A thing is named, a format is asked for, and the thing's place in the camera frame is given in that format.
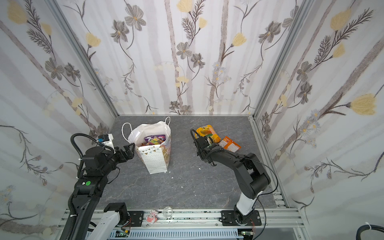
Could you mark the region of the orange white snack pack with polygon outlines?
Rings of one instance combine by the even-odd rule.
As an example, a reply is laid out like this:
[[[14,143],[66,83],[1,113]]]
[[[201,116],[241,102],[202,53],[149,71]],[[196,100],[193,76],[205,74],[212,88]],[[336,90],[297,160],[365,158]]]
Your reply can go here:
[[[241,146],[238,145],[235,141],[233,141],[232,139],[230,139],[229,137],[225,136],[220,142],[219,142],[219,145],[225,149],[225,150],[228,150],[230,152],[237,152],[238,150],[241,149]]]

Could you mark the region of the white cartoon paper bag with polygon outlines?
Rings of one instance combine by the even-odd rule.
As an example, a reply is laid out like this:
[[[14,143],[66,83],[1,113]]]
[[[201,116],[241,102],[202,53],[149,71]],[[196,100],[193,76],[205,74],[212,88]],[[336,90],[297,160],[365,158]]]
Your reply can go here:
[[[128,143],[135,144],[135,151],[141,161],[145,164],[149,174],[165,173],[171,156],[171,118],[155,124],[141,124],[132,128],[130,123],[124,123],[121,127],[123,138]],[[146,143],[144,137],[150,135],[166,135],[167,139],[161,145],[143,146]]]

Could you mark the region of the purple snack pack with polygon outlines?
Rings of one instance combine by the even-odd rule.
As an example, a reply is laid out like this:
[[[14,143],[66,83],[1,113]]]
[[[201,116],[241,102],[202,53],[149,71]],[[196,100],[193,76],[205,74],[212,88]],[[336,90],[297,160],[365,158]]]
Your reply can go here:
[[[152,140],[164,142],[166,139],[167,139],[166,135],[150,135],[150,136],[144,137],[144,140],[146,142],[149,142]]]

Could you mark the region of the orange chips pack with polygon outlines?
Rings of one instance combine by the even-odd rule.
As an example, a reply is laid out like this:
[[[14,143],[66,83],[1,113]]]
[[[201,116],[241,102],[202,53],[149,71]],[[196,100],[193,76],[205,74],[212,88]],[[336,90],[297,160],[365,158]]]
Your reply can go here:
[[[161,145],[164,141],[161,139],[151,139],[146,143],[141,144],[141,147],[143,146],[153,146],[153,145]]]

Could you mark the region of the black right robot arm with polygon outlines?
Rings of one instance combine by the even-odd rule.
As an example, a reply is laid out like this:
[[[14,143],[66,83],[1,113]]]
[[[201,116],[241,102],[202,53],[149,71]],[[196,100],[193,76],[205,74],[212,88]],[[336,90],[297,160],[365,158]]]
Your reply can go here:
[[[190,129],[190,134],[197,148],[197,156],[213,167],[222,164],[231,169],[241,190],[232,215],[222,214],[220,221],[224,226],[256,225],[259,216],[255,210],[256,201],[260,196],[272,194],[278,189],[278,186],[275,186],[274,190],[266,192],[272,182],[267,171],[273,174],[275,180],[278,179],[276,173],[268,165],[260,162],[255,154],[233,153],[214,143],[211,138],[201,136],[194,129]]]

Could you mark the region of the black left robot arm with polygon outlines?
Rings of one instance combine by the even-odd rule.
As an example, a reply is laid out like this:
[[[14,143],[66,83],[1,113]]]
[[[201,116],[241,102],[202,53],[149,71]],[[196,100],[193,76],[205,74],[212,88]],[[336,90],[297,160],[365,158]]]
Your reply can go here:
[[[75,142],[76,137],[90,139],[96,146],[83,153]],[[80,166],[78,181],[68,200],[70,216],[60,239],[84,240],[94,211],[109,184],[108,175],[118,168],[118,164],[134,158],[135,143],[129,143],[120,149],[113,147],[111,135],[100,135],[96,140],[83,133],[73,134],[70,141],[80,156]]]

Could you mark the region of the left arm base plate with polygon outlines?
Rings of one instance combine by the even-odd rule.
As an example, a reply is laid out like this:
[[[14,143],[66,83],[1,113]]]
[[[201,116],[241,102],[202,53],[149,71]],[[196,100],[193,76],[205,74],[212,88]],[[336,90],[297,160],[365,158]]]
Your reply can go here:
[[[144,220],[144,211],[128,211],[127,217],[124,219],[123,228],[141,227]]]

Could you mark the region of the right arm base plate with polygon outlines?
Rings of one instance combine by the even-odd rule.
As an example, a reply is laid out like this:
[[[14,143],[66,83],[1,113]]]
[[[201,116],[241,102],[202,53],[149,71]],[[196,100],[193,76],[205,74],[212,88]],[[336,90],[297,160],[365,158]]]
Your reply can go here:
[[[262,221],[260,214],[257,210],[253,210],[246,216],[241,215],[240,212],[230,210],[230,211],[221,211],[221,217],[219,221],[224,227],[234,227],[234,226],[261,226]]]

